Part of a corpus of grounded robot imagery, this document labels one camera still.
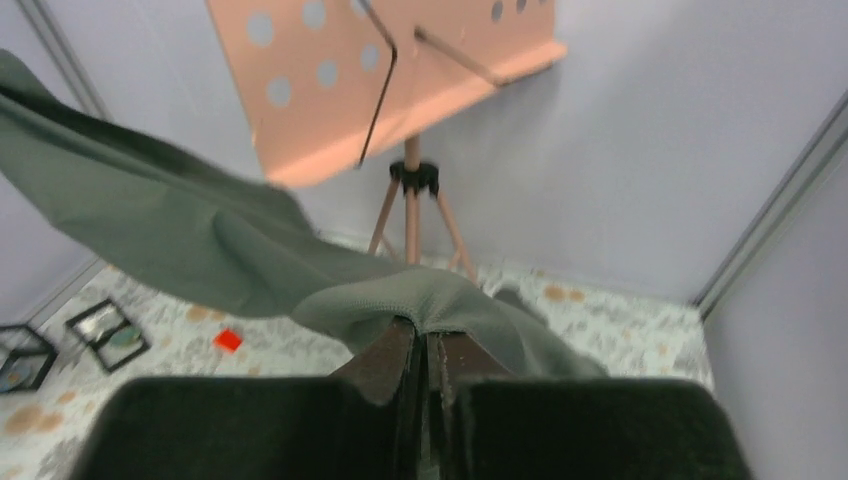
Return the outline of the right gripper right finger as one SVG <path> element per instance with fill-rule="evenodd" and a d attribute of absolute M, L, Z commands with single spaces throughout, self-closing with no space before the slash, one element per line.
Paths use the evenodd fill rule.
<path fill-rule="evenodd" d="M 427 371 L 429 460 L 441 479 L 456 479 L 461 448 L 454 439 L 457 422 L 452 409 L 457 388 L 486 378 L 510 378 L 513 373 L 465 333 L 429 334 Z"/>

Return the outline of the dark grey t-shirt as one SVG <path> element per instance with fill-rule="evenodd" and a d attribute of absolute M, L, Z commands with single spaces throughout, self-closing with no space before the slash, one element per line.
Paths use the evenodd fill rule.
<path fill-rule="evenodd" d="M 365 349 L 395 317 L 465 333 L 519 375 L 603 378 L 535 313 L 448 270 L 320 238 L 286 190 L 64 105 L 1 54 L 1 170 L 56 230 L 136 281 L 242 318 L 286 316 Z"/>

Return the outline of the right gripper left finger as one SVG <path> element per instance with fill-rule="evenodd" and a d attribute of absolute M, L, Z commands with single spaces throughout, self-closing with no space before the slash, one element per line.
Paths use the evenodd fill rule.
<path fill-rule="evenodd" d="M 365 479 L 415 479 L 419 462 L 419 338 L 395 318 L 330 374 L 356 391 L 343 423 L 344 464 Z"/>

